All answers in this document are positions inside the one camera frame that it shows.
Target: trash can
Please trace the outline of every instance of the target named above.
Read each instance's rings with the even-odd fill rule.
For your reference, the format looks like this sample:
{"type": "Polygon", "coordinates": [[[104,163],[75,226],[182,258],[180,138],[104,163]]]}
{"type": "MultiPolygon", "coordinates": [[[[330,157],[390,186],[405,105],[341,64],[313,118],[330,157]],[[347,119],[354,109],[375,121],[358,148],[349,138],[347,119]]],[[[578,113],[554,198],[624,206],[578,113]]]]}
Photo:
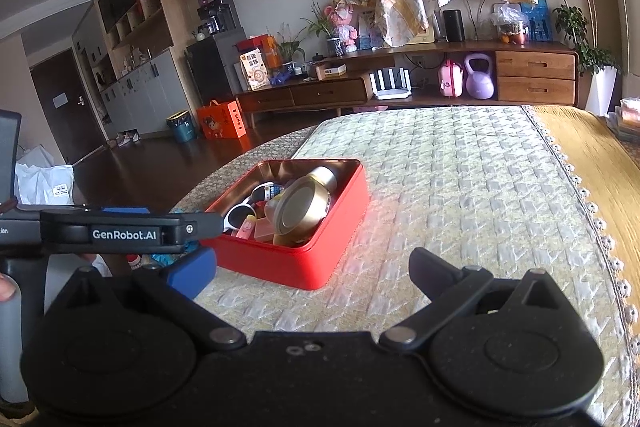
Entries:
{"type": "Polygon", "coordinates": [[[178,111],[166,119],[166,124],[174,132],[175,140],[178,143],[188,142],[196,137],[196,131],[191,121],[191,113],[189,111],[178,111]]]}

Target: pink stuffed bear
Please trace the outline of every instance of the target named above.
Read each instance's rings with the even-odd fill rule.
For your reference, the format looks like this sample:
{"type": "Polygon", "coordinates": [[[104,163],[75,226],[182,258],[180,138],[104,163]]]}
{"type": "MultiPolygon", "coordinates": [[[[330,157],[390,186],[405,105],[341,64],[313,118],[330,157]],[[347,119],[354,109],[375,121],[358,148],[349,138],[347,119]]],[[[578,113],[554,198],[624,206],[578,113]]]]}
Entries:
{"type": "Polygon", "coordinates": [[[355,39],[358,38],[358,31],[351,26],[351,16],[353,8],[350,0],[334,0],[334,6],[327,6],[324,14],[334,27],[334,37],[338,37],[344,45],[347,53],[357,50],[355,39]]]}

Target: kettlebell handle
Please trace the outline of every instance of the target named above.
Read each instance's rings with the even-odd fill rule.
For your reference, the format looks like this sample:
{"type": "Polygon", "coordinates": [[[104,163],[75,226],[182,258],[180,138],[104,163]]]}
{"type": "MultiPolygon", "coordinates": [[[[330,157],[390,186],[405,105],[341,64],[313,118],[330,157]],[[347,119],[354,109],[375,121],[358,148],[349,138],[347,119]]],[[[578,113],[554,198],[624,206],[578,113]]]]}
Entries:
{"type": "Polygon", "coordinates": [[[469,61],[474,59],[484,60],[488,65],[486,72],[491,73],[491,70],[493,70],[494,68],[494,61],[489,55],[485,55],[484,53],[471,53],[470,55],[467,55],[465,57],[465,66],[466,66],[466,70],[469,73],[471,73],[472,71],[475,71],[474,69],[471,68],[471,64],[469,64],[469,61]]]}

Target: red bag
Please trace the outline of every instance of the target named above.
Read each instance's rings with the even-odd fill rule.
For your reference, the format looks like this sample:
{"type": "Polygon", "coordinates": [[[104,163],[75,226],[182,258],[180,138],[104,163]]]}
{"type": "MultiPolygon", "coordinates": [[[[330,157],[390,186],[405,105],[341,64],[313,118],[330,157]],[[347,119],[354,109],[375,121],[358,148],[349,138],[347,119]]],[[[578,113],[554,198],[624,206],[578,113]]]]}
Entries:
{"type": "Polygon", "coordinates": [[[211,100],[208,106],[199,108],[197,114],[204,136],[210,140],[239,138],[246,134],[242,114],[235,101],[218,103],[211,100]]]}

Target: screw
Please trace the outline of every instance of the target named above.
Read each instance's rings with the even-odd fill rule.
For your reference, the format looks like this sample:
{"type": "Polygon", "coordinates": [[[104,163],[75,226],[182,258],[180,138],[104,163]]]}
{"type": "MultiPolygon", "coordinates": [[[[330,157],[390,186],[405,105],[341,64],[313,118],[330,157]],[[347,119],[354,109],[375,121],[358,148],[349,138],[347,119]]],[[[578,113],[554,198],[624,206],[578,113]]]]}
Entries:
{"type": "Polygon", "coordinates": [[[384,335],[395,344],[410,344],[415,340],[416,333],[406,326],[394,326],[385,331],[384,335]]]}
{"type": "Polygon", "coordinates": [[[287,354],[293,355],[294,357],[305,354],[305,350],[300,346],[287,346],[287,349],[285,349],[285,351],[287,351],[287,354]]]}
{"type": "Polygon", "coordinates": [[[225,326],[209,331],[209,338],[216,344],[236,344],[242,340],[242,332],[231,326],[225,326]]]}

